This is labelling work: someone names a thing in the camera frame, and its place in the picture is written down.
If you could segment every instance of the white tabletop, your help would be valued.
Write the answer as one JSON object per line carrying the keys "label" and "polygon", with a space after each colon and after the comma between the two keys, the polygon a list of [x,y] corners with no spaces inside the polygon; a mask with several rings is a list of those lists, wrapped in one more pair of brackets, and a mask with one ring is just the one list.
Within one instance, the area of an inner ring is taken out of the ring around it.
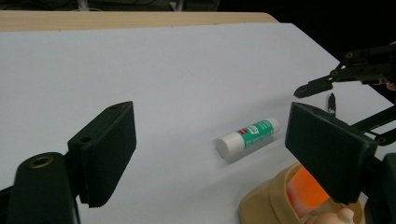
{"label": "white tabletop", "polygon": [[[0,189],[132,100],[136,151],[104,207],[78,206],[82,223],[239,223],[240,200],[296,162],[284,147],[293,92],[336,65],[291,24],[0,33]],[[332,92],[350,124],[390,106],[357,82]],[[329,94],[299,102],[324,108]],[[265,147],[219,156],[217,138],[268,117],[281,130]]]}

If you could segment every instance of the orange object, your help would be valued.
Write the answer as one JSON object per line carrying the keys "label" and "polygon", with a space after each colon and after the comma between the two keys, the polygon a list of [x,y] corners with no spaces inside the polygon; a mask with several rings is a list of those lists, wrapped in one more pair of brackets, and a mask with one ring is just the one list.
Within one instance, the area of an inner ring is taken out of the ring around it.
{"label": "orange object", "polygon": [[287,193],[294,211],[304,217],[330,197],[318,181],[302,167],[287,185]]}

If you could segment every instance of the glue stick label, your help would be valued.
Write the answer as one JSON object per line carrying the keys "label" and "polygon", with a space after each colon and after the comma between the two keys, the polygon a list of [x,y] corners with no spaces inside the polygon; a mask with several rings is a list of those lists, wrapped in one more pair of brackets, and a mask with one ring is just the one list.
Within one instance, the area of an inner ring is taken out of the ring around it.
{"label": "glue stick label", "polygon": [[251,147],[274,133],[274,127],[268,120],[262,120],[238,131],[245,142],[245,148]]}

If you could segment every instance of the green label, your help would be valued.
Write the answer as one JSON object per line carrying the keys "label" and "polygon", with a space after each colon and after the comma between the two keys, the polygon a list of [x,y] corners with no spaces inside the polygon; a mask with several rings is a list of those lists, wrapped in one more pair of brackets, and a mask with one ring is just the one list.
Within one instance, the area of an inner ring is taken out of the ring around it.
{"label": "green label", "polygon": [[238,133],[241,134],[245,142],[245,148],[247,148],[273,134],[274,127],[268,120],[262,120],[239,130]]}

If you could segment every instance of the glue stick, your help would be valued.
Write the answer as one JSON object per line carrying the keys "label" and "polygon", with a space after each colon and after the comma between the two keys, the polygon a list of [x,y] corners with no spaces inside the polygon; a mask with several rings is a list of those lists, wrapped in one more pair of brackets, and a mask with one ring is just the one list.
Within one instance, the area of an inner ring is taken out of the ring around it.
{"label": "glue stick", "polygon": [[251,147],[279,130],[276,119],[269,118],[249,125],[234,133],[229,133],[217,142],[217,150],[222,158],[230,157]]}
{"label": "glue stick", "polygon": [[330,197],[318,181],[302,167],[286,186],[291,206],[298,217],[304,217]]}

